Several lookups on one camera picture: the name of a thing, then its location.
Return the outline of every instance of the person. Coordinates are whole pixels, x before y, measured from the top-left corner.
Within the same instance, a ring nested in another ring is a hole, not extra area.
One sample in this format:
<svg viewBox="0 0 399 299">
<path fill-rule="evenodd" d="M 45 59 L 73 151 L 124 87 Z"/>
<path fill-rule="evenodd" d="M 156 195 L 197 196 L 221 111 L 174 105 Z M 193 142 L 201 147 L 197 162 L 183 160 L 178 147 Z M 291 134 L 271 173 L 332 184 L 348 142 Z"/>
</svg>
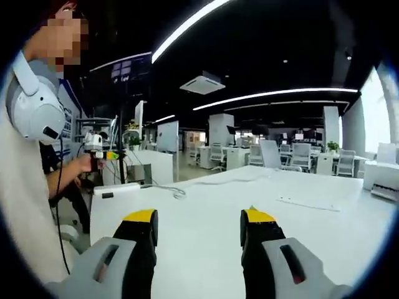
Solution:
<svg viewBox="0 0 399 299">
<path fill-rule="evenodd" d="M 45 145 L 41 142 L 39 142 L 39 145 L 40 154 L 42 156 L 43 172 L 46 176 L 48 176 L 51 172 L 60 168 L 61 159 L 58 158 L 52 145 Z M 85 164 L 86 161 L 90 162 L 90 160 L 90 156 L 84 154 L 81 157 L 72 160 L 72 162 L 69 163 L 67 167 L 64 167 L 62 171 L 68 171 L 69 168 L 76 167 L 75 163 Z M 55 207 L 63 197 L 67 198 L 72 203 L 72 207 L 79 217 L 79 221 L 82 224 L 83 233 L 88 234 L 90 232 L 90 215 L 82 194 L 80 193 L 81 187 L 82 182 L 79 177 L 76 176 L 62 192 L 59 192 L 50 198 L 50 206 Z"/>
<path fill-rule="evenodd" d="M 27 61 L 46 59 L 56 71 L 62 71 L 64 65 L 79 63 L 81 37 L 88 29 L 83 17 L 76 16 L 76 3 L 57 3 L 53 8 L 41 19 L 22 53 Z M 10 122 L 5 98 L 13 76 L 9 68 L 0 93 L 0 207 L 8 231 L 32 272 L 42 283 L 59 282 L 68 273 L 49 207 L 49 198 L 57 192 L 59 170 L 45 176 L 39 142 L 24 139 Z M 90 170 L 90 156 L 69 163 L 62 170 L 60 190 Z M 64 249 L 72 269 L 72 251 Z"/>
</svg>

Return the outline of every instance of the floor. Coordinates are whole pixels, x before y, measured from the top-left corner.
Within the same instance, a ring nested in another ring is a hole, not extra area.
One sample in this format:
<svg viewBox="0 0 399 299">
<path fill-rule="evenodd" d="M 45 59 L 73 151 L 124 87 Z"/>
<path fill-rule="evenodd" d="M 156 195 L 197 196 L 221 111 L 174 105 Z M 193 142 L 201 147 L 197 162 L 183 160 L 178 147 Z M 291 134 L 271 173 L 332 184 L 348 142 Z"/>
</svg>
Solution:
<svg viewBox="0 0 399 299">
<path fill-rule="evenodd" d="M 188 152 L 179 152 L 179 178 L 177 179 L 177 171 L 173 170 L 173 177 L 175 182 L 187 181 L 189 179 L 196 179 L 202 176 L 209 176 L 210 174 L 219 173 L 219 170 L 203 169 L 199 166 L 192 166 L 188 164 Z M 176 155 L 173 155 L 173 164 L 176 165 Z"/>
</svg>

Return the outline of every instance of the potted plant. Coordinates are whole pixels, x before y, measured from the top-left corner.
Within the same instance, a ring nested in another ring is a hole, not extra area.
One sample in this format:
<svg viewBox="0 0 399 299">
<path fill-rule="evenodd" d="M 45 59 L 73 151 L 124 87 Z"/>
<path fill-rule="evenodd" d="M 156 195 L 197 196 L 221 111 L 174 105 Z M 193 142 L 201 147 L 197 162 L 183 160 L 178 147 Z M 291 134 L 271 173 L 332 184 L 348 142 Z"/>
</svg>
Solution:
<svg viewBox="0 0 399 299">
<path fill-rule="evenodd" d="M 140 149 L 140 139 L 138 137 L 130 137 L 129 147 L 133 151 L 138 151 Z"/>
<path fill-rule="evenodd" d="M 330 141 L 327 143 L 327 147 L 329 149 L 329 152 L 332 154 L 335 154 L 339 150 L 339 145 L 338 143 L 334 141 Z"/>
</svg>

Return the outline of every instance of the gray gripper housing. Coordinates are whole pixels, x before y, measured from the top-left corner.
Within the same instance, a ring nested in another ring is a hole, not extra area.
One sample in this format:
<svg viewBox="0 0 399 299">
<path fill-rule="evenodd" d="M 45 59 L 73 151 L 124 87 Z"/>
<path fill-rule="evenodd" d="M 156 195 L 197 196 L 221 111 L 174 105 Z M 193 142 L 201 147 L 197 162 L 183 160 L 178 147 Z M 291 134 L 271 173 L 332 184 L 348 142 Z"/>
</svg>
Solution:
<svg viewBox="0 0 399 299">
<path fill-rule="evenodd" d="M 111 299 L 122 297 L 123 276 L 136 242 L 104 237 L 79 256 L 71 274 L 47 289 L 59 299 Z M 96 280 L 104 262 L 113 254 L 101 282 Z"/>
<path fill-rule="evenodd" d="M 271 263 L 276 288 L 276 299 L 341 299 L 352 288 L 334 284 L 323 271 L 322 261 L 297 239 L 265 241 L 262 243 Z M 304 280 L 295 283 L 282 248 L 290 247 L 304 274 Z"/>
</svg>

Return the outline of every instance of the white cabinet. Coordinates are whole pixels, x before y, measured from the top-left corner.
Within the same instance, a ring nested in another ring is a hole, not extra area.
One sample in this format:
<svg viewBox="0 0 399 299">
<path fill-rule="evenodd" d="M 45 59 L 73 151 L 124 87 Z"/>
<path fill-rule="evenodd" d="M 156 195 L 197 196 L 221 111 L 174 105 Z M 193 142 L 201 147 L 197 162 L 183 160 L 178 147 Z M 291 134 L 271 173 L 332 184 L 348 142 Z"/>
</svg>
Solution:
<svg viewBox="0 0 399 299">
<path fill-rule="evenodd" d="M 332 175 L 332 163 L 334 156 L 331 154 L 320 154 L 317 158 L 317 174 L 324 174 L 326 176 Z"/>
<path fill-rule="evenodd" d="M 204 169 L 212 169 L 217 166 L 215 162 L 210 160 L 211 158 L 211 148 L 205 146 L 203 148 L 199 148 L 199 166 Z"/>
<path fill-rule="evenodd" d="M 249 148 L 227 149 L 227 170 L 245 166 L 246 153 L 249 153 Z"/>
</svg>

